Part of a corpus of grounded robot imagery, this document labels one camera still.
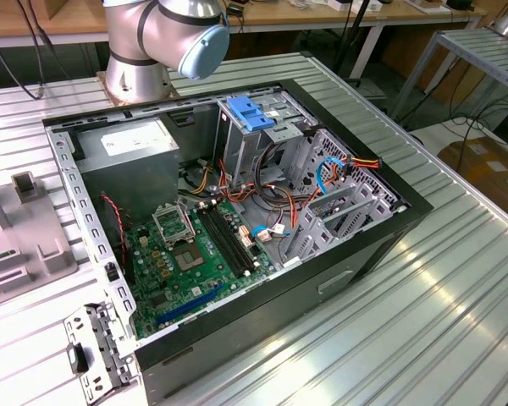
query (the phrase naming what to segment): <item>motherboard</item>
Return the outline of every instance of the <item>motherboard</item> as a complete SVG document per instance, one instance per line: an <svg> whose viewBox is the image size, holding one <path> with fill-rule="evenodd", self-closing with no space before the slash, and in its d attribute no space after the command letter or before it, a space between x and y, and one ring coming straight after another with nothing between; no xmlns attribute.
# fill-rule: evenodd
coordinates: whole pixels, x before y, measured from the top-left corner
<svg viewBox="0 0 508 406"><path fill-rule="evenodd" d="M181 227L183 214L186 224ZM261 282L275 271L257 242L246 241L241 231L246 226L228 201L154 217L155 222L126 232L134 266L135 283L130 289L137 303L133 321L138 338ZM171 244L169 237L187 235L189 225L191 238Z"/></svg>

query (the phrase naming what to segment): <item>label sticker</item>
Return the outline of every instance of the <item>label sticker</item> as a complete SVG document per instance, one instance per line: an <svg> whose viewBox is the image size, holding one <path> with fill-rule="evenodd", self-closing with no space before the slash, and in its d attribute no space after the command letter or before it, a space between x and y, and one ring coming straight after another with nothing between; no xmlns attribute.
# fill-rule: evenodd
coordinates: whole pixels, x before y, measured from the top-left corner
<svg viewBox="0 0 508 406"><path fill-rule="evenodd" d="M109 156L116 156L149 146L166 146L167 143L162 134L147 129L127 129L104 135L102 144Z"/></svg>
<svg viewBox="0 0 508 406"><path fill-rule="evenodd" d="M476 152L478 155L487 154L488 150L485 149L483 145L479 144L470 144L470 149Z"/></svg>
<svg viewBox="0 0 508 406"><path fill-rule="evenodd" d="M508 169L502 164L502 162L499 161L489 161L488 165L493 169L495 172L506 172Z"/></svg>

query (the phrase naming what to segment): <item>metal bracket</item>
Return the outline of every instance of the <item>metal bracket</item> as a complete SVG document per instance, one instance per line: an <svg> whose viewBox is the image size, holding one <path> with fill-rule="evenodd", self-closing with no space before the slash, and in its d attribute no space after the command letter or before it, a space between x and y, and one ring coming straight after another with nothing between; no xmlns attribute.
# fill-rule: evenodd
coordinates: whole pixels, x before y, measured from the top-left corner
<svg viewBox="0 0 508 406"><path fill-rule="evenodd" d="M72 372L79 376L85 400L94 404L130 384L138 375L133 355L120 358L115 339L123 337L111 303L86 304L64 320Z"/></svg>

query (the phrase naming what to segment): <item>blue pcie slot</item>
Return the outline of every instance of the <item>blue pcie slot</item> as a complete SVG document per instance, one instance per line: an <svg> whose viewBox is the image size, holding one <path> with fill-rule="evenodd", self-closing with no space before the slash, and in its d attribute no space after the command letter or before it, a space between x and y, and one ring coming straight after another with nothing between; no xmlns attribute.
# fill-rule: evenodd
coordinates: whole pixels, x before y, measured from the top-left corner
<svg viewBox="0 0 508 406"><path fill-rule="evenodd" d="M195 298L195 299L191 300L190 302L179 306L175 310L171 310L167 313L164 313L163 315L158 316L156 319L156 324L157 325L163 324L166 321L173 320L174 318L179 317L180 315L183 315L184 313L187 313L192 309L195 309L197 306L204 305L205 303L216 298L218 291L223 287L224 287L224 284L220 283L211 292L207 292L206 294L203 294L199 298Z"/></svg>

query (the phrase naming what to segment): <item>blue cable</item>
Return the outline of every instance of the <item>blue cable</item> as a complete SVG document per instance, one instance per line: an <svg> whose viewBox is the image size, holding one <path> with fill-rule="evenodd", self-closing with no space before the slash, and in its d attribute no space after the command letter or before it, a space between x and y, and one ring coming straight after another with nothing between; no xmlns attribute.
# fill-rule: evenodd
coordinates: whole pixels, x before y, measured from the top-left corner
<svg viewBox="0 0 508 406"><path fill-rule="evenodd" d="M258 233L260 233L263 230L267 230L268 228L266 226L257 226L251 231L252 237L256 237Z"/></svg>
<svg viewBox="0 0 508 406"><path fill-rule="evenodd" d="M318 165L318 168L316 170L316 182L318 183L318 188L322 191L322 193L325 195L328 193L328 190L325 189L325 185L322 181L322 167L325 162L332 162L336 165L339 165L340 167L345 167L346 164L344 164L340 159L337 158L325 158L322 162L320 162L320 165Z"/></svg>

